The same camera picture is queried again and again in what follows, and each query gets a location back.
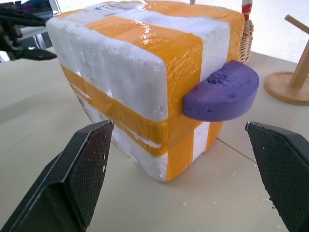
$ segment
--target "white styrofoam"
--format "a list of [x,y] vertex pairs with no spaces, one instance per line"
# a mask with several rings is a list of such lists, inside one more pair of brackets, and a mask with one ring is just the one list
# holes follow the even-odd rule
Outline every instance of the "white styrofoam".
[[205,151],[209,125],[209,122],[203,122],[194,130],[193,161]]
[[[130,3],[127,9],[133,8],[135,4]],[[59,60],[63,65],[74,72],[80,72],[85,80],[146,119],[159,122],[168,118],[167,71],[164,61],[139,47],[109,38],[83,25],[113,13],[141,25],[145,23],[145,36],[149,36],[147,24],[195,34],[203,41],[201,80],[226,62],[230,36],[230,26],[226,22],[202,17],[173,17],[137,8],[119,13],[116,7],[106,13],[106,6],[114,5],[102,3],[64,19],[52,19],[47,28],[52,29],[52,34],[62,34],[63,28],[66,28],[65,39],[69,43],[63,37],[51,36],[56,52],[62,51],[59,52]]]
[[[77,97],[86,114],[93,123],[107,120],[106,116],[88,104],[88,102],[78,95]],[[117,126],[115,126],[112,132],[112,143],[114,143],[124,154],[131,156],[132,160],[149,176],[158,181],[166,181],[168,165],[167,153],[160,157],[152,156]]]
[[[203,42],[201,80],[226,62],[230,26],[226,22],[209,18],[173,17],[143,11],[134,8],[135,4],[130,3],[126,9],[121,9],[118,3],[102,3],[63,19],[54,18],[47,23],[47,28],[61,64],[140,116],[160,122],[168,118],[167,67],[164,61],[131,43],[107,37],[85,25],[117,15],[144,27],[144,39],[151,39],[149,25],[192,33]],[[78,94],[90,98],[87,93],[78,91]],[[107,119],[82,98],[78,98],[92,122]],[[204,152],[208,130],[208,122],[195,129],[193,160]],[[161,146],[142,138],[134,131],[129,132],[148,146]],[[149,154],[117,126],[112,134],[112,142],[123,153],[131,156],[148,175],[156,180],[166,181],[168,153],[160,157]]]

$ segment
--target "red and white stick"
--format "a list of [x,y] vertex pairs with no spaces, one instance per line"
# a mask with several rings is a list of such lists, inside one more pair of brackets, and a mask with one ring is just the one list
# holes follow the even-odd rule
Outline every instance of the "red and white stick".
[[245,21],[249,20],[249,14],[251,13],[252,0],[242,0],[242,13],[245,16]]

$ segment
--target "table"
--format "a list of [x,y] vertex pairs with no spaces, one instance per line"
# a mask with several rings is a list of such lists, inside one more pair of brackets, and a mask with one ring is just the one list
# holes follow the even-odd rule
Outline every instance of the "table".
[[[261,80],[268,73],[295,67],[256,53],[249,65]],[[0,73],[2,227],[44,166],[75,131],[91,122],[56,59],[5,62]],[[301,122],[307,113],[307,108],[272,99],[261,85],[250,112],[226,122],[220,140],[169,183],[152,180],[111,145],[105,181],[87,231],[287,232],[278,212],[263,201],[269,196],[245,124],[256,120],[305,134]]]

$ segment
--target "wooden base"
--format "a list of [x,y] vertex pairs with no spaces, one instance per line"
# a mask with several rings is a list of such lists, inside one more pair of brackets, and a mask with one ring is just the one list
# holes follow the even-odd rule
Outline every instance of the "wooden base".
[[293,72],[275,72],[267,76],[265,90],[274,98],[294,105],[309,105],[309,78],[301,89],[290,88]]

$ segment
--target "purple clay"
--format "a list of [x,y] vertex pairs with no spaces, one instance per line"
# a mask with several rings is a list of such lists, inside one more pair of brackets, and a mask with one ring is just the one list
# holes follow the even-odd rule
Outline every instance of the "purple clay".
[[251,108],[258,86],[259,77],[255,71],[231,61],[184,97],[183,114],[207,122],[240,117]]

